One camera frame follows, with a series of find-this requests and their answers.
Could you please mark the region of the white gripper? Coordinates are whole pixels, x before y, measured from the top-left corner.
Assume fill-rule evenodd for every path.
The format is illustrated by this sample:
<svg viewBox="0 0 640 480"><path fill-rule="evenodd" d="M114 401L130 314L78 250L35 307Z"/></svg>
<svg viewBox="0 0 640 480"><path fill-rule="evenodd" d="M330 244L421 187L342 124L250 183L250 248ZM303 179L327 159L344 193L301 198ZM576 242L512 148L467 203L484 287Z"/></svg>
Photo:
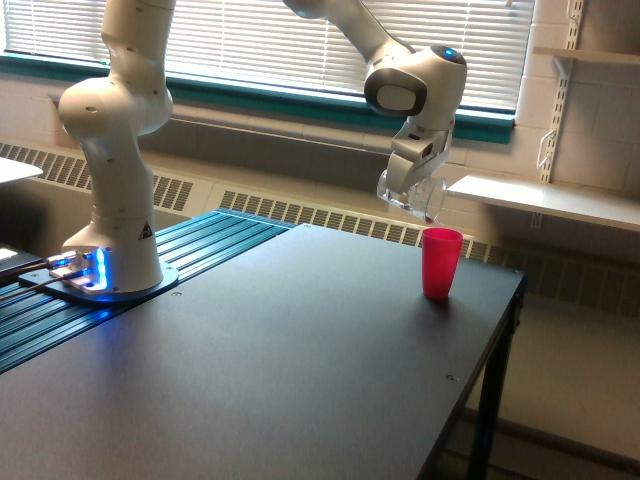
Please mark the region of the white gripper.
<svg viewBox="0 0 640 480"><path fill-rule="evenodd" d="M451 130L429 130L407 119L391 142L385 188L404 194L429 178L445 161L451 135Z"/></svg>

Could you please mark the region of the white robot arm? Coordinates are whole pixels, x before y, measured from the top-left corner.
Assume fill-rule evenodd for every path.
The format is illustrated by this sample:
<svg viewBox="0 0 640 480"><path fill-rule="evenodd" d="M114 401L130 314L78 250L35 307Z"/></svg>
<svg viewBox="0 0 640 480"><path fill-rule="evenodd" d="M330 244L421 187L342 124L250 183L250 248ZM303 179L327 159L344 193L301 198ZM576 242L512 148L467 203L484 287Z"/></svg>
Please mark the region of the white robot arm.
<svg viewBox="0 0 640 480"><path fill-rule="evenodd" d="M289 8L330 22L359 51L367 66L367 103L403 119L378 197L434 221L445 190L434 172L452 140L467 79L464 56L445 45L413 49L360 1L292 1ZM101 36L109 74L69 87L59 101L63 127L86 158L93 206L89 224L65 242L76 259L56 274L92 296L141 292L168 277L154 234L153 175L138 139L158 130L171 113L165 54L174 9L171 1L108 2Z"/></svg>

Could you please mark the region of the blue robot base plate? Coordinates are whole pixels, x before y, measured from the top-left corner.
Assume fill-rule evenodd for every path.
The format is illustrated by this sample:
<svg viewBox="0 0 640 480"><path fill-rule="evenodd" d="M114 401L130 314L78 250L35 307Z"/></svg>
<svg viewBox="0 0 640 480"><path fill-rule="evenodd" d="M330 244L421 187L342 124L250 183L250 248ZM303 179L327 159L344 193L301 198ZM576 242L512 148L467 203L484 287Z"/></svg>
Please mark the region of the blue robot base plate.
<svg viewBox="0 0 640 480"><path fill-rule="evenodd" d="M90 294L83 292L78 288L69 286L67 283L61 282L58 279L51 284L45 285L42 288L42 291L56 298L92 305L136 304L153 298L171 289L178 283L179 272L176 268L170 266L167 262L162 262L161 269L163 273L163 280L159 284L149 289L136 292Z"/></svg>

